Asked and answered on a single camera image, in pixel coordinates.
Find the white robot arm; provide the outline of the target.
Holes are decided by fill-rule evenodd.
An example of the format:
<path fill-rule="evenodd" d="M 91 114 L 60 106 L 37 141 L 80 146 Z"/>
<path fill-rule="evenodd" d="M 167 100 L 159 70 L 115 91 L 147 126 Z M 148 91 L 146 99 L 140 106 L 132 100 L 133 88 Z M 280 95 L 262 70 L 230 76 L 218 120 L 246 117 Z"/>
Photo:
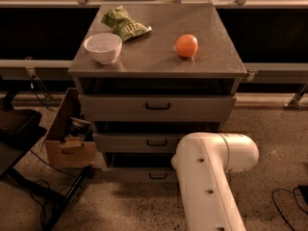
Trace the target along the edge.
<path fill-rule="evenodd" d="M 188 231 L 246 231 L 226 175 L 248 171 L 259 159 L 256 143 L 242 134 L 191 133 L 171 159 Z"/>

